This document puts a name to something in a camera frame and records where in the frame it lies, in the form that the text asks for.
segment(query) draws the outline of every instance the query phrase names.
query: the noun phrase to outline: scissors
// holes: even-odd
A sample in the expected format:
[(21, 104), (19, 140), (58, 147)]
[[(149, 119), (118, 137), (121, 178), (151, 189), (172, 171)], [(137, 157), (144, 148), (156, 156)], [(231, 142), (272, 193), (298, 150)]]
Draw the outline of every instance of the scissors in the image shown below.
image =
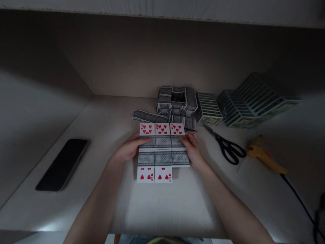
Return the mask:
[(230, 142), (226, 139), (224, 139), (223, 137), (219, 136), (217, 133), (215, 133), (209, 126), (207, 126), (206, 124), (203, 124), (203, 126), (210, 132), (210, 134), (217, 140), (217, 142), (220, 145), (221, 151), (223, 156), (226, 158), (226, 160), (233, 164), (233, 165), (237, 165), (239, 164), (239, 159), (240, 158), (245, 158), (246, 157), (246, 152), (244, 149), (242, 149), (239, 145), (237, 145), (236, 143)]

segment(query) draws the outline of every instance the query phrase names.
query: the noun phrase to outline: shelf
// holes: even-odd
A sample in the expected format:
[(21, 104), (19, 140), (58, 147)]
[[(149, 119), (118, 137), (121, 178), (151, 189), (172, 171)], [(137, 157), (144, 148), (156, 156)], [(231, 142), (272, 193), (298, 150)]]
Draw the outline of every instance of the shelf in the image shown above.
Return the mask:
[[(0, 229), (67, 231), (94, 188), (106, 162), (139, 121), (134, 110), (155, 111), (156, 99), (95, 96), (70, 124), (0, 211)], [(213, 129), (242, 147), (253, 130), (222, 125)], [(70, 138), (91, 141), (68, 186), (58, 193), (35, 187)], [(256, 159), (229, 164), (218, 143), (201, 125), (202, 153), (228, 187), (250, 208), (276, 242), (312, 241), (312, 225), (292, 191)], [(173, 184), (137, 184), (137, 157), (126, 164), (111, 233), (227, 238), (207, 192), (193, 168), (174, 168)]]

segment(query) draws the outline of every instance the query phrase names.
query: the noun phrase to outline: phone screen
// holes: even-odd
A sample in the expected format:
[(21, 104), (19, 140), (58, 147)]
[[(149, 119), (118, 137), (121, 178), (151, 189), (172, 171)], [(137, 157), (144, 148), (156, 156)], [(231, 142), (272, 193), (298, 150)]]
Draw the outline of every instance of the phone screen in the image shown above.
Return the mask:
[(87, 140), (70, 139), (36, 186), (39, 191), (60, 191), (68, 183), (85, 151)]

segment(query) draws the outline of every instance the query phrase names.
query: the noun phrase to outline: white wall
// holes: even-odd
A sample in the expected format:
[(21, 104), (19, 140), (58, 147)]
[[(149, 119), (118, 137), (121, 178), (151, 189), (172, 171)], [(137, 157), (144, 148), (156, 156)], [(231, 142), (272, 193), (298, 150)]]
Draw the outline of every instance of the white wall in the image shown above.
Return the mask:
[(92, 96), (21, 13), (0, 14), (0, 208)]
[(266, 71), (294, 39), (279, 27), (103, 15), (38, 19), (98, 95), (156, 98), (163, 85), (235, 89)]
[[(305, 36), (268, 75), (294, 90), (303, 102), (257, 127), (273, 156), (312, 211), (325, 192), (325, 48), (324, 34)], [(325, 215), (321, 217), (325, 232)]]
[(325, 27), (323, 0), (0, 0), (0, 8)]

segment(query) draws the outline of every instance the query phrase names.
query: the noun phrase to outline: finger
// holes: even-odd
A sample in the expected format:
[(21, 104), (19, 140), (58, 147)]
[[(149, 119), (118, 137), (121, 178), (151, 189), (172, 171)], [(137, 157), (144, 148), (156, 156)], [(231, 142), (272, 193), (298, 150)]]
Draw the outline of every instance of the finger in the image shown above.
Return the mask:
[(199, 146), (199, 143), (197, 142), (197, 140), (194, 138), (194, 136), (191, 133), (187, 134), (187, 138), (193, 144), (193, 146), (195, 146), (195, 147)]
[(132, 141), (132, 144), (134, 144), (135, 146), (140, 146), (140, 145), (146, 144), (146, 143), (148, 143), (150, 141), (151, 141), (150, 137), (139, 138), (139, 139), (136, 139), (136, 140)]
[(187, 149), (190, 149), (192, 144), (188, 141), (186, 137), (179, 137), (179, 140), (186, 146)]

